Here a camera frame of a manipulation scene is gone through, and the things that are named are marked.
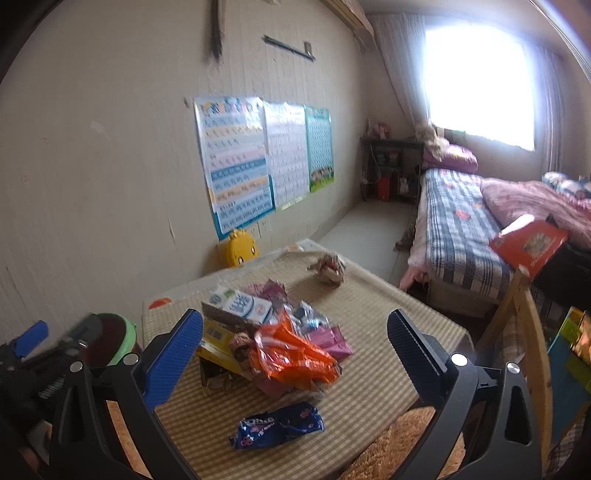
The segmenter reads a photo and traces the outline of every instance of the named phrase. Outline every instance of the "low table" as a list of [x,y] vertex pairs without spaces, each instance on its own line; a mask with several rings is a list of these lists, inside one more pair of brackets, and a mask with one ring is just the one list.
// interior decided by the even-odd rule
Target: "low table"
[[[173,303],[144,312],[146,345],[168,332],[188,308],[200,310],[201,300],[218,283],[244,288],[271,278],[285,284],[292,301],[304,300],[324,313],[332,325],[340,325],[355,350],[343,362],[343,374],[326,396],[299,391],[278,401],[247,381],[239,381],[228,392],[207,396],[195,355],[168,403],[156,412],[201,479],[319,480],[350,464],[418,398],[387,338],[386,318],[394,309],[404,309],[418,328],[435,336],[448,352],[471,350],[470,337],[459,325],[353,262],[345,259],[346,277],[341,286],[321,283],[307,270],[321,249],[309,240],[300,242],[297,249],[276,251],[242,268],[216,272],[171,290],[163,296],[171,297]],[[268,449],[231,448],[228,437],[240,419],[303,400],[318,407],[324,432]]]

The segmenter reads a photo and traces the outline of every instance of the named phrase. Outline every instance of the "pillow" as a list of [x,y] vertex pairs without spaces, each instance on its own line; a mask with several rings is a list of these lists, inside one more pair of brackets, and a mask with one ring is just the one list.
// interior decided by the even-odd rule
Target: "pillow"
[[556,187],[561,181],[568,179],[569,176],[566,173],[561,173],[559,171],[549,171],[548,173],[544,173],[542,176],[542,183],[545,183],[553,190],[556,190]]
[[556,191],[564,195],[571,195],[577,200],[591,198],[591,181],[563,180],[558,183]]
[[438,161],[428,148],[423,152],[423,168],[446,168],[462,173],[476,173],[478,161],[474,154],[467,148],[450,144],[449,148],[441,154]]

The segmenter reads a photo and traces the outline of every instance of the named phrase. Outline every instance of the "brown fluffy cushion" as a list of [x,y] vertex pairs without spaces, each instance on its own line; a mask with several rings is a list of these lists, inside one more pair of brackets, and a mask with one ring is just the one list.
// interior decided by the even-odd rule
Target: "brown fluffy cushion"
[[[389,480],[416,445],[434,413],[432,407],[406,412],[353,462],[339,480]],[[438,478],[457,471],[465,453],[464,438],[460,435]]]

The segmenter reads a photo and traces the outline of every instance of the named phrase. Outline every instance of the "yellow duck-shaped object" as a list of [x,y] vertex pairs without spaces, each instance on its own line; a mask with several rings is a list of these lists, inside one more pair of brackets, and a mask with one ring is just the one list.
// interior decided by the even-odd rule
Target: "yellow duck-shaped object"
[[228,267],[238,267],[248,260],[260,257],[254,238],[244,230],[234,230],[226,248]]

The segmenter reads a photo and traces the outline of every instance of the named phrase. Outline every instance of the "educational poster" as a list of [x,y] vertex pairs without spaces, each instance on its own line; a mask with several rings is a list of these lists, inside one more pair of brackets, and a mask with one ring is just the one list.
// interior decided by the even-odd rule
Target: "educational poster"
[[221,240],[273,210],[258,97],[194,100],[213,220]]
[[288,103],[265,102],[264,108],[275,208],[285,209],[310,192],[306,112]]
[[306,134],[310,170],[310,191],[334,182],[330,114],[325,108],[306,106]]

